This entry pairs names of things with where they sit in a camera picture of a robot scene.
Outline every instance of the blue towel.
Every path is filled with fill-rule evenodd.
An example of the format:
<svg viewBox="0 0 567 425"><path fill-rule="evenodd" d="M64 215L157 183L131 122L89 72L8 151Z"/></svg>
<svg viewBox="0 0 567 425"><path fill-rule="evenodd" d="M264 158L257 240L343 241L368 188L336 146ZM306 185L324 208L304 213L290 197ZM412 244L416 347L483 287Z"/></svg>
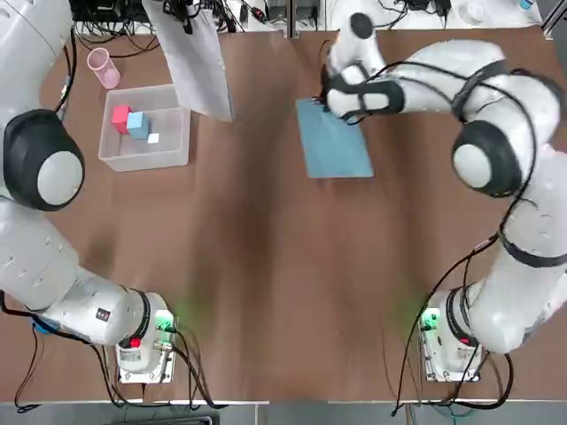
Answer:
<svg viewBox="0 0 567 425"><path fill-rule="evenodd" d="M312 179L372 177L361 129L348 126L312 99L296 100L301 144Z"/></svg>

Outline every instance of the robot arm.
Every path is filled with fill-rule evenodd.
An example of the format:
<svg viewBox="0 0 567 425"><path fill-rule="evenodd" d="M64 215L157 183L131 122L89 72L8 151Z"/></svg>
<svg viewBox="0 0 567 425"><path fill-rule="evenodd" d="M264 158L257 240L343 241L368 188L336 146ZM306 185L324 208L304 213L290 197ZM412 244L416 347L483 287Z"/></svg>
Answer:
<svg viewBox="0 0 567 425"><path fill-rule="evenodd" d="M498 242L491 271L469 287L470 308L457 289L436 294L426 311L435 318L422 323L428 379L461 381L474 352L469 377L475 374L479 344L498 353L516 349L567 298L567 155L549 145L562 116L563 92L545 77L507 71L501 49L489 42L438 42L384 68L375 38L366 12L355 12L341 27L323 69L319 99L332 113L345 120L406 112L455 114L463 126L452 149L454 170L467 186L491 197L517 194L535 165L523 201L504 229L506 237ZM529 115L535 151L526 117L498 89Z"/></svg>
<svg viewBox="0 0 567 425"><path fill-rule="evenodd" d="M160 347L174 323L164 300L80 267L41 213L70 204L84 180L81 151L39 105L71 26L67 0L0 0L0 290L53 328L116 344L130 382L168 382L173 353Z"/></svg>

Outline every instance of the blue cube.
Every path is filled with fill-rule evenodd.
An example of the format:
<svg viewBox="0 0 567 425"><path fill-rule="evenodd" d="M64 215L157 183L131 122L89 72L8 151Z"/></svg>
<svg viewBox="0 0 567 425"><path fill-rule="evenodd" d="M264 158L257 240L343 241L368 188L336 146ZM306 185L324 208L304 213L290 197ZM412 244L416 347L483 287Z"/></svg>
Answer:
<svg viewBox="0 0 567 425"><path fill-rule="evenodd" d="M150 133L150 120L143 112L128 114L127 129L133 139L147 139Z"/></svg>

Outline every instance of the pink cup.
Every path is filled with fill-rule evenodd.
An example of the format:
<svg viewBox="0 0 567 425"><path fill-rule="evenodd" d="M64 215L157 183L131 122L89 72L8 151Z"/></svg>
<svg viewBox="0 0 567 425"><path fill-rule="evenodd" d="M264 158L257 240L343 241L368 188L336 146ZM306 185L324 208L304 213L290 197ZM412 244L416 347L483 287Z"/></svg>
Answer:
<svg viewBox="0 0 567 425"><path fill-rule="evenodd" d="M94 49L87 58L87 65L97 75L98 80L105 89L114 89L120 82L120 73L113 60L110 59L107 49L99 47Z"/></svg>

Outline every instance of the brown tabletop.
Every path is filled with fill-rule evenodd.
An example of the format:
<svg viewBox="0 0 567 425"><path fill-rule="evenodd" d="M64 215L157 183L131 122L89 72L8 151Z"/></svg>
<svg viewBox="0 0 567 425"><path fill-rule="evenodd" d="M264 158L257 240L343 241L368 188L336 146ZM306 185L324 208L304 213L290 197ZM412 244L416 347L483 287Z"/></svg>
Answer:
<svg viewBox="0 0 567 425"><path fill-rule="evenodd" d="M507 201L457 180L450 150L459 125L434 113L374 117L363 131L376 171L371 179L307 177L294 102L319 89L319 50L333 34L221 38L237 118L229 124L193 114L190 164L119 174L97 158L105 90L80 46L66 127L86 160L82 193L49 219L82 264L130 287L163 295L198 335L206 378L217 400L393 400L403 342L417 304L455 260L495 229ZM482 31L381 31L387 62L451 38L498 43L510 66L563 84L554 46L536 27ZM128 42L109 45L129 50ZM116 60L120 88L170 82L160 50ZM44 104L55 104L65 73L54 66ZM556 146L565 148L565 132ZM493 252L475 259L485 273ZM460 283L461 275L446 287ZM512 353L512 398L567 399L562 311ZM25 320L2 316L0 399L13 398L33 339ZM91 350L46 337L23 399L103 400ZM412 369L419 379L416 352ZM187 399L187 375L151 386L146 400ZM502 377L506 379L505 369ZM443 384L423 396L447 394ZM138 385L127 386L140 397ZM465 385L467 398L497 398L493 370ZM407 373L403 398L416 399Z"/></svg>

